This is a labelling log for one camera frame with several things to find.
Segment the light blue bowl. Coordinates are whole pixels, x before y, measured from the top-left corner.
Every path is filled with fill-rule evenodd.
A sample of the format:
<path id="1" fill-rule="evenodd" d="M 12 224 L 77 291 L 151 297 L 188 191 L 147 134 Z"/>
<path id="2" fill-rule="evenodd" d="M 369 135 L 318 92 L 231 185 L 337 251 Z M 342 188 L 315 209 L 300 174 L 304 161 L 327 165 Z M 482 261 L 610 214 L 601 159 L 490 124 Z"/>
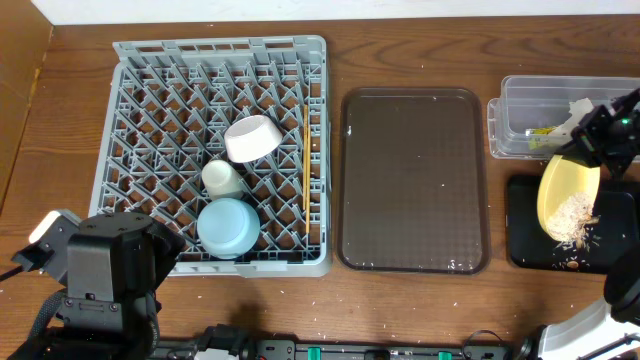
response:
<path id="1" fill-rule="evenodd" d="M 229 260 L 244 255 L 258 241 L 260 219 L 246 202 L 233 198 L 212 201 L 200 212 L 196 230 L 210 255 Z"/>

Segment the pink white bowl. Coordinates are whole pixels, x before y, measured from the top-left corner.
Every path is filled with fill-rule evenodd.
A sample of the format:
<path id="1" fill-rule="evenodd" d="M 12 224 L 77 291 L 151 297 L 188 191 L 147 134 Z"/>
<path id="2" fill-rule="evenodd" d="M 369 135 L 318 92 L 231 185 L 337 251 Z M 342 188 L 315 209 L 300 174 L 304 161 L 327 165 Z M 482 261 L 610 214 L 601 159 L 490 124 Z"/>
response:
<path id="1" fill-rule="evenodd" d="M 252 115 L 234 122 L 224 133 L 227 156 L 235 163 L 257 160 L 271 153 L 283 135 L 265 115 Z"/>

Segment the yellow plate with scraps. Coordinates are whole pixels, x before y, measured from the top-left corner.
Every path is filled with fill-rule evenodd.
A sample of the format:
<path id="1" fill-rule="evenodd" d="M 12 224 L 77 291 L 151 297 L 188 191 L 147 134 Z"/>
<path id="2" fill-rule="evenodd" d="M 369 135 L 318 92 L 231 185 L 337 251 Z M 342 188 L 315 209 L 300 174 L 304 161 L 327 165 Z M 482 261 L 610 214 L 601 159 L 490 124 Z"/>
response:
<path id="1" fill-rule="evenodd" d="M 586 192 L 596 200 L 600 185 L 600 168 L 588 167 L 566 156 L 554 155 L 543 173 L 537 195 L 537 217 L 544 220 L 569 196 Z"/>

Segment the white plastic cup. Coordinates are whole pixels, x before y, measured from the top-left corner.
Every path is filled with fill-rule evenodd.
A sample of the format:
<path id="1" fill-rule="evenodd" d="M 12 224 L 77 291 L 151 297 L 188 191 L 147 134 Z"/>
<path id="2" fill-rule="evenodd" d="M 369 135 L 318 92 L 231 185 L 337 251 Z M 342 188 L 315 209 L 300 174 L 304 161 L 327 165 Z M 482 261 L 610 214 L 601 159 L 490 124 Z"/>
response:
<path id="1" fill-rule="evenodd" d="M 202 169 L 201 178 L 208 196 L 241 199 L 244 195 L 242 178 L 239 173 L 223 160 L 212 160 Z"/>

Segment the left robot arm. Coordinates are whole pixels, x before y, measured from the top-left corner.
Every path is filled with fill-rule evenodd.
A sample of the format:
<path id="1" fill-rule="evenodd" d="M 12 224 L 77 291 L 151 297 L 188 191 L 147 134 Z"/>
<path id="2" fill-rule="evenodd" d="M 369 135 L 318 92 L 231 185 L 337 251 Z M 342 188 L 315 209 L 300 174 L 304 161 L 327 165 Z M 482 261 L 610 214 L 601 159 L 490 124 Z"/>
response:
<path id="1" fill-rule="evenodd" d="M 158 220 L 119 212 L 79 220 L 51 212 L 12 260 L 61 284 L 14 359 L 145 359 L 160 338 L 155 293 L 186 241 Z"/>

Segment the green yellow wrapper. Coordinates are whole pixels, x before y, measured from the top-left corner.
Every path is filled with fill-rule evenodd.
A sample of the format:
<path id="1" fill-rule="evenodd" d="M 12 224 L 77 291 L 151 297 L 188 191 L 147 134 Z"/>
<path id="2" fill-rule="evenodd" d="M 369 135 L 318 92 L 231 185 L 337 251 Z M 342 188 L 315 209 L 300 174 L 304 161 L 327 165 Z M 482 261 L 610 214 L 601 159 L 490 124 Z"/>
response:
<path id="1" fill-rule="evenodd" d="M 526 129 L 525 135 L 530 150 L 541 148 L 549 144 L 548 136 L 556 129 L 556 126 L 545 128 Z"/>

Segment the white napkin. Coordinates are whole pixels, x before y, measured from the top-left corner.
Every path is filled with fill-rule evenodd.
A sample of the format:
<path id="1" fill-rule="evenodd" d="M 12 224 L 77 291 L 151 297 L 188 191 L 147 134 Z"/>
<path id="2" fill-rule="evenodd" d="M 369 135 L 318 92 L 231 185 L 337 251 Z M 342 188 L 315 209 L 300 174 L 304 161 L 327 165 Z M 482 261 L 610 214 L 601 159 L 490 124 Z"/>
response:
<path id="1" fill-rule="evenodd" d="M 589 98 L 583 98 L 569 103 L 569 118 L 547 135 L 551 145 L 563 145 L 571 140 L 571 131 L 580 123 L 584 116 L 594 110 Z"/>

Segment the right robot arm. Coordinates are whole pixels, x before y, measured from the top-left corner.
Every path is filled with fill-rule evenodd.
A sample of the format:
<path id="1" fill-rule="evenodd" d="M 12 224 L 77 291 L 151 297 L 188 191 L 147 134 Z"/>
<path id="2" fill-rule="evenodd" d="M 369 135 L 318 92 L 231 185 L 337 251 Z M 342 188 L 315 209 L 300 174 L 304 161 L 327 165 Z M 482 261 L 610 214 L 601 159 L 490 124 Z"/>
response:
<path id="1" fill-rule="evenodd" d="M 578 245 L 600 184 L 600 167 L 619 178 L 639 155 L 639 91 L 586 113 L 549 161 L 538 188 L 538 222 L 554 241 Z M 570 319 L 543 325 L 514 359 L 612 359 L 639 347 L 639 247 L 607 273 L 604 293 Z"/>

